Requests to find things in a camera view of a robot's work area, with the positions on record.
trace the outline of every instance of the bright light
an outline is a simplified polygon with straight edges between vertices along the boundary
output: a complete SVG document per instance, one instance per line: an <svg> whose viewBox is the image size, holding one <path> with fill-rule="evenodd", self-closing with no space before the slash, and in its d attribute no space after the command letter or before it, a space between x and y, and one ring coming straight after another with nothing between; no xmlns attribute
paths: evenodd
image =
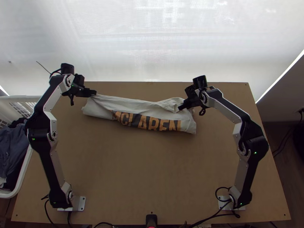
<svg viewBox="0 0 304 228"><path fill-rule="evenodd" d="M256 104L263 98L263 96L266 95L266 93L269 92L269 90L271 90L272 87L274 87L274 85L291 69L291 67L293 67L293 65L304 55L304 50L298 55L298 57L296 57L296 59L292 62L292 64L290 64L290 66L283 72L283 74L281 74L280 77L278 77L278 79L262 94L262 96L255 102Z"/></svg>
<svg viewBox="0 0 304 228"><path fill-rule="evenodd" d="M3 93L9 96L9 94L2 88L2 86L0 86L0 89L3 91Z"/></svg>

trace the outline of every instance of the floor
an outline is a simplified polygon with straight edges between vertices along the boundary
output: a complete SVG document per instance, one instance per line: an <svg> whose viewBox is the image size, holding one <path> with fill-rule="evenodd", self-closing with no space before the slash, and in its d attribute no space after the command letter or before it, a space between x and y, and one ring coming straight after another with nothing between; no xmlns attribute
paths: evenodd
<svg viewBox="0 0 304 228"><path fill-rule="evenodd" d="M291 123L264 123L265 132L271 147L274 151L278 148L282 138L290 127ZM292 137L287 141L284 150L275 157L278 173L283 185L285 197L288 203L292 220L273 221L278 228L301 228L304 226L304 165L296 152ZM271 228L274 227L267 223L250 223L251 228ZM41 223L22 223L6 220L5 228L51 228L51 224ZM67 225L58 225L59 228L68 228ZM81 225L73 225L74 228L85 228ZM176 228L176 226L162 226L164 228ZM217 224L212 227L230 227L229 224ZM244 227L244 224L233 224L231 227Z"/></svg>

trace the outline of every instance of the wall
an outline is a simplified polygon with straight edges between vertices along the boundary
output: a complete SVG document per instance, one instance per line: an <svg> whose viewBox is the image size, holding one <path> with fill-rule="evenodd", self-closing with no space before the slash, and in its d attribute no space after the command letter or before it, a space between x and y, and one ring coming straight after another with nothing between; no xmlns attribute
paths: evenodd
<svg viewBox="0 0 304 228"><path fill-rule="evenodd" d="M257 100L304 49L303 11L302 0L1 1L0 85L41 95L36 61L67 62L87 81L248 82Z"/></svg>
<svg viewBox="0 0 304 228"><path fill-rule="evenodd" d="M304 51L283 77L257 102L263 122L297 121L304 107Z"/></svg>

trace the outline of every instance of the gray clothing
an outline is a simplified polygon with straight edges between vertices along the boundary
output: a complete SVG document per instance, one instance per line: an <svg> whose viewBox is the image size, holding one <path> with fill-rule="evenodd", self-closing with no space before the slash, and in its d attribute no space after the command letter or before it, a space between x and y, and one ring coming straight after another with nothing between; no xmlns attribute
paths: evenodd
<svg viewBox="0 0 304 228"><path fill-rule="evenodd" d="M24 134L25 124L15 128L4 127L0 130L0 177L11 174L24 157L29 141Z"/></svg>

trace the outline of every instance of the orange lettering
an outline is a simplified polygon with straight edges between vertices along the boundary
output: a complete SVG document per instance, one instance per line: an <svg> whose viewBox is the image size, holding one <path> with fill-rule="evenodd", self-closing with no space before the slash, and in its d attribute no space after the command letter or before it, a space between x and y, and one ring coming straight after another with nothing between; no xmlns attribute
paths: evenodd
<svg viewBox="0 0 304 228"><path fill-rule="evenodd" d="M174 120L170 120L169 131L176 131Z"/></svg>
<svg viewBox="0 0 304 228"><path fill-rule="evenodd" d="M132 120L133 120L133 113L130 113L129 124L128 124L129 127L131 126Z"/></svg>
<svg viewBox="0 0 304 228"><path fill-rule="evenodd" d="M138 128L147 129L147 117L142 115L138 124Z"/></svg>
<svg viewBox="0 0 304 228"><path fill-rule="evenodd" d="M164 127L164 123L169 123L169 120L160 120L159 131L166 131L167 128Z"/></svg>
<svg viewBox="0 0 304 228"><path fill-rule="evenodd" d="M116 112L115 116L116 116L117 121L120 122L121 112Z"/></svg>
<svg viewBox="0 0 304 228"><path fill-rule="evenodd" d="M121 117L120 117L120 122L121 122L121 124L127 125L127 124L128 124L128 121L125 121L125 122L124 122L124 117L129 118L129 114L126 113L126 112L123 112L123 113L121 114Z"/></svg>
<svg viewBox="0 0 304 228"><path fill-rule="evenodd" d="M159 120L158 120L157 118L150 117L149 128L148 128L148 130L157 131L158 124L159 124Z"/></svg>

